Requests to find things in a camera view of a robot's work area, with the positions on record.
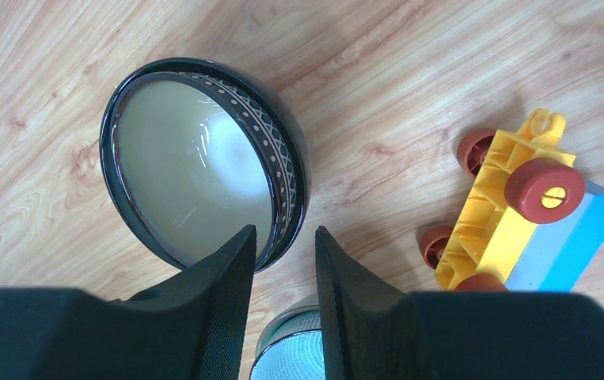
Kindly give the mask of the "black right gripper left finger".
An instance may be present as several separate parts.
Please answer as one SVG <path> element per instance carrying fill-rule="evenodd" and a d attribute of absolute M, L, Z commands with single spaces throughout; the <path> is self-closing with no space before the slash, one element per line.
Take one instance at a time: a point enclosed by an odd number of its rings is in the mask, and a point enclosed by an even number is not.
<path fill-rule="evenodd" d="M 256 229 L 127 300 L 0 288 L 0 379 L 235 379 Z"/>

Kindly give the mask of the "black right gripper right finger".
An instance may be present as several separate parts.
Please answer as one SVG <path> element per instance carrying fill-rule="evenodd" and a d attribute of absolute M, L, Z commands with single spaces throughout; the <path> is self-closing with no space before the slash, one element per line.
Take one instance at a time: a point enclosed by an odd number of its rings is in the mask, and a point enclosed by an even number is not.
<path fill-rule="evenodd" d="M 405 293 L 315 233 L 328 379 L 604 379 L 604 309 L 581 294 Z"/>

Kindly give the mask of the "pale green ribbed bowl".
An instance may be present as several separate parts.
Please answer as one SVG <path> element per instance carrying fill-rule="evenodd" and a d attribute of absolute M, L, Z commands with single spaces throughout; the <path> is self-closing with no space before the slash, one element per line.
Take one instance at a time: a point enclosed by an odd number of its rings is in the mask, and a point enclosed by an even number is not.
<path fill-rule="evenodd" d="M 251 379 L 324 379 L 325 359 L 318 296 L 312 294 L 265 327 L 256 346 Z"/>

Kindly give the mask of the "dark blue glazed bowl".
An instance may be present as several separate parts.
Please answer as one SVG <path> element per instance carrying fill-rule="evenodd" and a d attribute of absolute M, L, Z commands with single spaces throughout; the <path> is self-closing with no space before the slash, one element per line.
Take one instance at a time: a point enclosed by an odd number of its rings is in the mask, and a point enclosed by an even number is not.
<path fill-rule="evenodd" d="M 310 202 L 312 165 L 308 143 L 290 108 L 273 89 L 243 70 L 209 59 L 172 57 L 129 74 L 112 94 L 101 121 L 101 170 L 111 200 L 130 231 L 154 255 L 175 268 L 192 266 L 148 226 L 127 189 L 116 153 L 116 121 L 126 99 L 146 80 L 164 76 L 198 79 L 255 148 L 268 181 L 273 214 L 267 243 L 255 260 L 255 271 L 262 272 L 289 250 L 302 228 Z"/>

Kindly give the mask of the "blue white patterned bowl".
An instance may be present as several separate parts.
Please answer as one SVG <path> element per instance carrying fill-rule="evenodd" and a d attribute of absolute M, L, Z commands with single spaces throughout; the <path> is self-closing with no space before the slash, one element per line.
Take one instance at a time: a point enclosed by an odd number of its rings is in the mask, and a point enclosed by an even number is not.
<path fill-rule="evenodd" d="M 256 267 L 293 237 L 298 174 L 270 112 L 209 74 L 144 74 L 114 107 L 112 156 L 143 228 L 178 266 L 256 229 Z"/>

